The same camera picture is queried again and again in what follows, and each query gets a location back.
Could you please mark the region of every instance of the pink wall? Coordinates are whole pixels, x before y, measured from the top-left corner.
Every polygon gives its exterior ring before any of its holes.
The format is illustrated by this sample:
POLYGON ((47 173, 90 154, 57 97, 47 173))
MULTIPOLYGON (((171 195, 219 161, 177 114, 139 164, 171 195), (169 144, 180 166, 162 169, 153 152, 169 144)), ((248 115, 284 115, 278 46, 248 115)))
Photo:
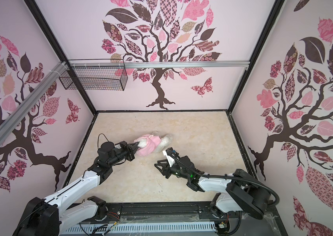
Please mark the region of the pink wall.
MULTIPOLYGON (((128 62, 181 61, 183 57, 188 57, 187 61, 249 60, 273 3, 274 0, 38 1, 69 59, 123 57, 128 62), (118 9, 133 16, 121 17, 116 13, 118 9), (79 12, 79 17, 71 12, 79 12), (165 30, 150 30, 155 22, 164 22, 165 30)), ((165 80, 162 72, 144 82, 134 81, 133 70, 128 70, 124 91, 87 93, 97 110, 227 109, 242 69, 204 68, 201 71, 205 72, 190 76, 191 73, 174 68, 168 72, 174 79, 165 80), (212 92, 205 90, 201 97, 192 87, 203 87, 208 78, 212 78, 212 92)), ((147 69, 145 75, 152 75, 150 71, 147 69)))
POLYGON ((333 1, 287 1, 235 122, 289 235, 333 235, 333 1))
MULTIPOLYGON (((0 124, 58 62, 25 3, 0 0, 0 124)), ((57 80, 1 145, 0 234, 12 234, 29 200, 62 186, 91 119, 57 80)))

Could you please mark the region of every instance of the butterfly decal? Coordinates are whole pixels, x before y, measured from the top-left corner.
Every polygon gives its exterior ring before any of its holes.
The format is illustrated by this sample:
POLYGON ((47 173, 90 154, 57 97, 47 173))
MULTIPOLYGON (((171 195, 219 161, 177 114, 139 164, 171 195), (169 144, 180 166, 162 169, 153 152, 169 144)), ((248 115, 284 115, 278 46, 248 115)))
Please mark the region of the butterfly decal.
POLYGON ((203 97, 205 92, 212 92, 212 77, 208 78, 203 86, 193 86, 191 89, 197 91, 199 95, 203 97))
POLYGON ((74 105, 73 102, 71 100, 69 100, 69 98, 68 98, 68 106, 69 106, 69 109, 71 110, 71 113, 67 116, 67 119, 65 120, 66 124, 71 123, 72 121, 76 122, 79 120, 77 113, 80 108, 78 108, 77 105, 74 105))

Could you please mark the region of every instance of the wire basket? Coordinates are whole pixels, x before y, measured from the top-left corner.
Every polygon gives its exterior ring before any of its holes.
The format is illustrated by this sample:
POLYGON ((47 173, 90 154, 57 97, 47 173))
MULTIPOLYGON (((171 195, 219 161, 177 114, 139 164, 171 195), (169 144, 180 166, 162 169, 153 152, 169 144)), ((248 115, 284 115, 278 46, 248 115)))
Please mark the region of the wire basket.
POLYGON ((115 66, 75 66, 59 77, 65 89, 122 90, 127 83, 124 63, 115 66), (73 70, 77 77, 71 76, 73 70))

